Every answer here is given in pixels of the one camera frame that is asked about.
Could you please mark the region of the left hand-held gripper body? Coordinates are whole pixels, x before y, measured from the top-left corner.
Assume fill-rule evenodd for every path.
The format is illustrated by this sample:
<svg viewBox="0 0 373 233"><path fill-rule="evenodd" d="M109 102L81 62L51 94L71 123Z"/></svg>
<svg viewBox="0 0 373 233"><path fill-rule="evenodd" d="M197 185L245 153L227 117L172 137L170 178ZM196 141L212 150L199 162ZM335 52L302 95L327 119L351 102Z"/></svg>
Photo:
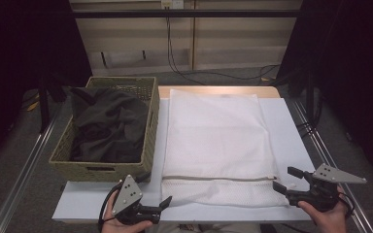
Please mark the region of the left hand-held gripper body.
<svg viewBox="0 0 373 233"><path fill-rule="evenodd" d="M145 220L158 224L161 209L142 205L142 198L143 192L139 185L132 176L128 175L114 200L113 216L126 225L133 225Z"/></svg>

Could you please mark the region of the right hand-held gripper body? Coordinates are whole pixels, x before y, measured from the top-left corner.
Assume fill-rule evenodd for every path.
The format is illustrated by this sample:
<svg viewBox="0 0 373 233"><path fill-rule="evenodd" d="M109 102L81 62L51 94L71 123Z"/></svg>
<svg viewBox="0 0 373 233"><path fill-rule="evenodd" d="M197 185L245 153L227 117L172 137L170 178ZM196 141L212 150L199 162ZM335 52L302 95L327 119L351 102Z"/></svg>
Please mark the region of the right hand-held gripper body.
<svg viewBox="0 0 373 233"><path fill-rule="evenodd" d="M310 185L307 191L287 190L286 198L292 206L299 201L311 204L320 212L332 210L338 203L339 183L367 183L366 178L322 164L315 172L304 172L304 180Z"/></svg>

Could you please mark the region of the green woven basket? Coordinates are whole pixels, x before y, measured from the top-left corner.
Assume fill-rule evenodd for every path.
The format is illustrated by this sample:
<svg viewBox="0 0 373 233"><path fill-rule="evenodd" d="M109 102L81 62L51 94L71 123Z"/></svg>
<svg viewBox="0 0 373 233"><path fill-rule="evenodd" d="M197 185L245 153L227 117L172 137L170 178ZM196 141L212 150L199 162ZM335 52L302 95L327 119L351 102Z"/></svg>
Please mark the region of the green woven basket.
<svg viewBox="0 0 373 233"><path fill-rule="evenodd" d="M104 163L73 161L73 140L78 136L75 118L70 117L65 130L54 149L49 164L67 181L117 182L130 174L133 177L148 173L153 168L156 130L159 120L158 80L155 77L91 77L87 87L111 87L138 97L148 107L146 132L138 163Z"/></svg>

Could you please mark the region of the dark grey garment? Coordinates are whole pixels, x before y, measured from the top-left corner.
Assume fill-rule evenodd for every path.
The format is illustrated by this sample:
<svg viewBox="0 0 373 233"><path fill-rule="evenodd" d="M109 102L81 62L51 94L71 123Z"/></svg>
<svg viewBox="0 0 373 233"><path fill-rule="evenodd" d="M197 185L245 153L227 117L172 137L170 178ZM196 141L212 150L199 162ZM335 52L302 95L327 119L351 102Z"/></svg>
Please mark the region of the dark grey garment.
<svg viewBox="0 0 373 233"><path fill-rule="evenodd" d="M135 94L113 88L74 87L71 160L138 163L149 106Z"/></svg>

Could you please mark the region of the white mesh laundry bag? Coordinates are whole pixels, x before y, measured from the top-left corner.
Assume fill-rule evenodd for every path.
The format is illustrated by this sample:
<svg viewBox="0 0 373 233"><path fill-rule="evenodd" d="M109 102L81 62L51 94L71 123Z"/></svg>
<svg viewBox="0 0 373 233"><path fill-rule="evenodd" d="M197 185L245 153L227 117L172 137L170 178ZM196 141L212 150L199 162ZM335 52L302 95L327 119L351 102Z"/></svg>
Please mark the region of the white mesh laundry bag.
<svg viewBox="0 0 373 233"><path fill-rule="evenodd" d="M284 206L256 95L170 91L161 192L174 206Z"/></svg>

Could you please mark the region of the person's right hand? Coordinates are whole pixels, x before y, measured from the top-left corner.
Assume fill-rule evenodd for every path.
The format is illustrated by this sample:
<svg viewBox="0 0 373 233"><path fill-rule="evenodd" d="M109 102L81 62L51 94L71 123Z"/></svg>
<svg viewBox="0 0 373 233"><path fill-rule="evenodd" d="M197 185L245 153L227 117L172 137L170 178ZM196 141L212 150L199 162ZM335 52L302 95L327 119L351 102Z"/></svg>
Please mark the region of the person's right hand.
<svg viewBox="0 0 373 233"><path fill-rule="evenodd" d="M347 233L348 208L341 201L332 210L324 213L305 201L299 201L298 207L311 218L321 233Z"/></svg>

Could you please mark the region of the person's left hand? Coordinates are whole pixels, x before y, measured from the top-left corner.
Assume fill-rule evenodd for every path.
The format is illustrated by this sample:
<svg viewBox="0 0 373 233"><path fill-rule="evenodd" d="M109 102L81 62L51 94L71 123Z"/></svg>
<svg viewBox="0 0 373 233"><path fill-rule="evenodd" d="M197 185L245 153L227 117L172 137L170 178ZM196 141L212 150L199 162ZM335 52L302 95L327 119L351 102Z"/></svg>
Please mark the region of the person's left hand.
<svg viewBox="0 0 373 233"><path fill-rule="evenodd" d="M108 200L105 213L103 215L104 223L102 225L101 233L141 233L142 231L150 228L153 224L148 221L141 221L134 225L125 225L119 222L112 215L112 208L114 206L115 196L118 193L115 191Z"/></svg>

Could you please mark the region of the white table cover sheet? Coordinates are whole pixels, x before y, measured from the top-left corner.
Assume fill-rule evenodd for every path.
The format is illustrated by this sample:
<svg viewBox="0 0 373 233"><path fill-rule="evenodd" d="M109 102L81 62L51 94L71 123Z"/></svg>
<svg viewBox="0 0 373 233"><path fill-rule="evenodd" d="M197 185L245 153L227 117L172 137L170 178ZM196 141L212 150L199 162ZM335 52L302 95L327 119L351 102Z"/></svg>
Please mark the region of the white table cover sheet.
<svg viewBox="0 0 373 233"><path fill-rule="evenodd" d="M288 174L289 166L309 172L315 167L298 134L285 100L261 98L259 104L270 130L271 145L276 156L281 183L297 190L307 190L307 182ZM167 137L168 106L168 99L160 101L152 179L149 183L141 185L141 203L146 206L155 206L161 201L160 183ZM65 223L96 222L105 197L113 186L112 183L68 182L52 218ZM162 212L160 220L178 223L215 223L286 222L308 218L307 214L293 206L240 208L192 203L167 208Z"/></svg>

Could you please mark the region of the black metal stand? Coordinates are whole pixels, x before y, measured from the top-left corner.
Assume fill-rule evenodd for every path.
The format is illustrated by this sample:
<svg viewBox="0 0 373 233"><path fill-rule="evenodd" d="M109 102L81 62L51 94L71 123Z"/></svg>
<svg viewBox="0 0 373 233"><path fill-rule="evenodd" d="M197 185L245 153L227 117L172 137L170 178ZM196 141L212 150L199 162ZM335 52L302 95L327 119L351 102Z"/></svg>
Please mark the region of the black metal stand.
<svg viewBox="0 0 373 233"><path fill-rule="evenodd" d="M311 71L308 72L308 82L306 86L306 114L310 124L314 119L314 77Z"/></svg>
<svg viewBox="0 0 373 233"><path fill-rule="evenodd" d="M62 88L62 76L58 73L51 73L42 75L39 79L39 103L41 105L41 129L44 133L50 124L50 109L48 96L52 98L55 103L62 103L66 100L66 93Z"/></svg>

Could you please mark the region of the black curtain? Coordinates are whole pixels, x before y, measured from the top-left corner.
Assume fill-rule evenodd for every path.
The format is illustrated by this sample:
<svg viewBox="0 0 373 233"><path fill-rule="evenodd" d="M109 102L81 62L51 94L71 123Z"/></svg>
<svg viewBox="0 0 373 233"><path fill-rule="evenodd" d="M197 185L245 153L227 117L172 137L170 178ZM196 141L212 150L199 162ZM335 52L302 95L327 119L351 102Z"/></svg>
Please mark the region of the black curtain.
<svg viewBox="0 0 373 233"><path fill-rule="evenodd" d="M0 0L0 144L26 90L45 88L60 101L61 87L91 75L70 0Z"/></svg>
<svg viewBox="0 0 373 233"><path fill-rule="evenodd" d="M313 83L373 166L373 0L301 0L277 79Z"/></svg>

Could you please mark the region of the yellow floor tape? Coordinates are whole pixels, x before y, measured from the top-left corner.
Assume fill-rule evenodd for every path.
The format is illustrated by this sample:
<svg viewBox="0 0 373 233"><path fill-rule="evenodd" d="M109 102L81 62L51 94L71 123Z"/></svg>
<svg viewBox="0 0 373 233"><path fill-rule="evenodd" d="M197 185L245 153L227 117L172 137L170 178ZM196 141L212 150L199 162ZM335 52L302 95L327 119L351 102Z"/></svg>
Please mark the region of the yellow floor tape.
<svg viewBox="0 0 373 233"><path fill-rule="evenodd" d="M31 111L35 110L37 108L37 106L39 105L39 102L40 102L40 94L37 94L34 97L33 102L27 106L26 111L31 112Z"/></svg>

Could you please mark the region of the black horizontal metal bar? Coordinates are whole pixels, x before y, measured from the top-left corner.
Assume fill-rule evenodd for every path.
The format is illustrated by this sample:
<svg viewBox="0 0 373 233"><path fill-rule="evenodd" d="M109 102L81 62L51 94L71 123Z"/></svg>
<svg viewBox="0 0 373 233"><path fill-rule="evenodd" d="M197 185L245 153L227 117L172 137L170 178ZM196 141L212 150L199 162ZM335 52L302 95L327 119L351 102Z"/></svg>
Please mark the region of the black horizontal metal bar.
<svg viewBox="0 0 373 233"><path fill-rule="evenodd" d="M76 18L133 17L299 17L296 10L139 10L139 11L74 11Z"/></svg>

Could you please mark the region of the metal floor rail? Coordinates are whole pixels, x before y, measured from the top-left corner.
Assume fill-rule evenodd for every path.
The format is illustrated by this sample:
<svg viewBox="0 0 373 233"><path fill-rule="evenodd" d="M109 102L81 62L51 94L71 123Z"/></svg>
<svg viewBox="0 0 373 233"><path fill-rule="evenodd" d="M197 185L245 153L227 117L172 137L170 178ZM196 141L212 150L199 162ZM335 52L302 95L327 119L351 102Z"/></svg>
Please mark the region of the metal floor rail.
<svg viewBox="0 0 373 233"><path fill-rule="evenodd" d="M17 205L31 178L31 174L34 171L43 153L43 150L48 143L61 109L61 106L57 106L54 109L54 113L52 115L52 118L50 119L49 125L42 133L39 134L34 147L28 154L27 160L23 165L20 174L17 176L15 184L13 185L10 193L0 207L0 233L5 233L8 228L8 225L15 213Z"/></svg>
<svg viewBox="0 0 373 233"><path fill-rule="evenodd" d="M306 123L307 114L306 108L303 106L303 104L297 100L293 103L293 107L295 108L301 121ZM320 132L317 129L311 129L310 126L308 126L307 129L310 130L310 133L306 136L306 138L312 141L315 151L318 153L321 161L327 165L337 168L337 164L331 156L326 144L322 140ZM373 233L373 227L371 226L363 208L353 194L351 187L347 183L342 183L341 187L347 194L346 199L348 203L355 204L355 209L352 213L352 220L356 226L356 229L359 231L359 233Z"/></svg>

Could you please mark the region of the white wall outlet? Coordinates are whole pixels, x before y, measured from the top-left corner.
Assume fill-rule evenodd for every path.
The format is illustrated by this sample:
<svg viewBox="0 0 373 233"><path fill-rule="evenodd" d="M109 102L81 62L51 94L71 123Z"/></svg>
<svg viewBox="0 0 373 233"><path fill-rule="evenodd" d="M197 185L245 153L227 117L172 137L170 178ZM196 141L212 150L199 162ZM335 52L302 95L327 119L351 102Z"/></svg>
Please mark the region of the white wall outlet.
<svg viewBox="0 0 373 233"><path fill-rule="evenodd" d="M184 0L161 0L162 9L182 10L184 7Z"/></svg>

